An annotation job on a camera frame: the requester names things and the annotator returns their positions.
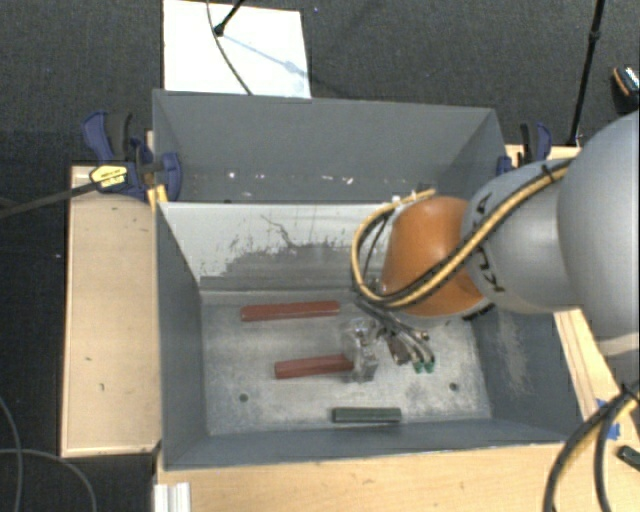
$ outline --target black cable on floor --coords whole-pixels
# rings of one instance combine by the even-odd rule
[[[89,498],[91,499],[91,510],[92,512],[98,512],[98,501],[96,499],[96,493],[93,490],[93,486],[87,476],[78,469],[71,462],[63,459],[62,457],[58,457],[57,455],[53,455],[51,453],[43,452],[40,450],[31,450],[28,448],[23,448],[22,443],[20,442],[20,435],[18,433],[18,427],[16,426],[16,422],[11,415],[11,411],[7,407],[5,401],[0,397],[0,409],[4,412],[5,417],[7,418],[7,422],[9,423],[9,427],[11,427],[11,432],[13,434],[13,442],[15,444],[15,448],[3,448],[0,449],[0,455],[12,455],[15,454],[17,461],[17,469],[18,474],[16,476],[16,498],[13,505],[14,512],[20,512],[20,508],[22,505],[22,492],[24,486],[24,455],[30,455],[32,457],[38,457],[41,459],[51,460],[58,464],[63,465],[67,469],[69,469],[73,474],[75,474],[78,479],[82,482],[82,484],[87,489],[87,493],[89,494]]]

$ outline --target gray bin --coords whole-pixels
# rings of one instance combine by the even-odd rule
[[[434,327],[433,374],[395,366],[384,345],[371,383],[273,374],[340,351],[342,322],[361,316],[351,237],[380,201],[419,184],[468,199],[493,176],[493,111],[155,91],[154,134],[184,171],[180,201],[157,215],[166,469],[553,442],[577,426],[549,315]],[[338,317],[240,322],[244,305],[324,299],[341,302]],[[358,406],[400,407],[403,420],[331,422],[332,407]]]

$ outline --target wooden board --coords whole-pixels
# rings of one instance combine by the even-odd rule
[[[72,186],[91,167],[72,170]],[[90,193],[70,206],[63,457],[150,452],[160,440],[148,205]]]

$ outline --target black stand pole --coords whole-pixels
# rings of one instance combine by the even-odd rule
[[[236,4],[233,6],[233,8],[231,9],[231,11],[229,11],[229,14],[227,14],[225,19],[222,20],[222,23],[219,23],[213,28],[213,31],[216,33],[218,37],[222,37],[224,35],[224,27],[227,26],[227,23],[229,23],[229,20],[233,18],[233,15],[236,13],[238,9],[240,9],[240,6],[244,2],[245,0],[238,0]]]
[[[587,83],[589,82],[589,73],[591,72],[591,62],[593,61],[593,53],[596,49],[596,43],[600,39],[600,22],[602,21],[602,13],[604,11],[605,0],[597,0],[596,10],[593,13],[593,21],[591,22],[591,31],[589,32],[589,47],[587,48],[587,57],[582,68],[582,79],[580,80],[580,92],[578,93],[578,101],[576,102],[576,110],[573,114],[573,122],[571,123],[571,135],[567,145],[578,145],[578,125],[580,124],[580,116],[582,115],[582,105],[584,96],[587,92]]]

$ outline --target wooden table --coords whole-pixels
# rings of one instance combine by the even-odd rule
[[[575,154],[556,148],[554,157]],[[75,167],[72,183],[90,168]],[[61,453],[64,457],[151,452],[160,432],[160,382],[151,209],[117,195],[74,199],[69,222],[67,325]],[[556,315],[582,414],[618,388],[582,314]],[[608,446],[639,447],[628,418]],[[192,510],[537,511],[559,444],[365,460],[166,473],[190,482]],[[598,510],[589,446],[562,479],[557,510]],[[640,510],[640,473],[607,458],[618,511]]]

